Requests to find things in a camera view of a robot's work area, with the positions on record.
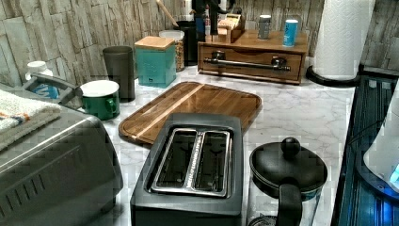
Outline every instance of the kettle lid knob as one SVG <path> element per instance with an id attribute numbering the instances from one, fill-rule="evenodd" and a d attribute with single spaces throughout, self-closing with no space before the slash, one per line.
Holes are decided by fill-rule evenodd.
<path id="1" fill-rule="evenodd" d="M 301 150 L 300 143 L 293 137 L 287 137 L 281 142 L 281 150 L 285 159 L 295 158 Z"/>

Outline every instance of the black kettle lid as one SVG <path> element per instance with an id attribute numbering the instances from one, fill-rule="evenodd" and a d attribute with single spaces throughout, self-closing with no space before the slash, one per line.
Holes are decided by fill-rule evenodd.
<path id="1" fill-rule="evenodd" d="M 327 179 L 323 160 L 301 147 L 293 137 L 257 147 L 249 158 L 249 164 L 253 176 L 273 189 L 279 189 L 287 180 L 294 179 L 301 192 L 308 192 L 323 186 Z"/>

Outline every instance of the drawer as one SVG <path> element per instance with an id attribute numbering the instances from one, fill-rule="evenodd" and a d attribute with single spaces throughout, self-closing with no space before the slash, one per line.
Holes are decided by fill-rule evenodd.
<path id="1" fill-rule="evenodd" d="M 206 57 L 212 58 L 212 52 L 214 51 L 224 52 L 226 56 L 225 60 L 228 61 L 262 65 L 270 65 L 273 57 L 282 57 L 287 60 L 286 66 L 289 66 L 291 70 L 287 72 L 272 69 L 238 67 L 231 65 L 219 66 L 216 64 L 203 62 Z M 264 49 L 239 48 L 236 46 L 231 48 L 206 45 L 199 46 L 199 71 L 201 73 L 217 73 L 221 75 L 244 76 L 245 78 L 299 84 L 301 78 L 301 63 L 301 54 L 274 52 Z"/>

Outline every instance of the green mug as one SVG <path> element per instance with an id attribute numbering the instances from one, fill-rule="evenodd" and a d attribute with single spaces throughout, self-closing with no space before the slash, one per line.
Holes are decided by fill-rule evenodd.
<path id="1" fill-rule="evenodd" d="M 86 113 L 102 121 L 117 117 L 120 113 L 118 83 L 108 80 L 92 81 L 82 85 L 83 108 Z"/>

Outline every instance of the marble countertop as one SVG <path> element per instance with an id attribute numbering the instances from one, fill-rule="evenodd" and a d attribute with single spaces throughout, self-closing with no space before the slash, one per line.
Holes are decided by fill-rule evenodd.
<path id="1" fill-rule="evenodd" d="M 327 88 L 306 78 L 303 78 L 300 86 L 292 86 L 203 75 L 197 74 L 197 67 L 186 67 L 177 73 L 176 80 L 169 88 L 185 81 L 242 90 L 262 98 L 262 109 L 243 137 L 244 217 L 247 215 L 250 153 L 262 144 L 295 137 L 303 147 L 317 153 L 327 165 L 328 177 L 323 186 L 313 225 L 330 225 L 352 107 L 353 88 Z M 125 118 L 167 90 L 139 86 L 136 80 L 136 99 L 120 104 L 120 115 L 114 120 L 104 121 L 120 161 L 124 186 L 117 196 L 116 206 L 107 214 L 96 218 L 90 226 L 131 225 L 129 202 L 151 146 L 137 145 L 121 139 L 118 126 Z"/>

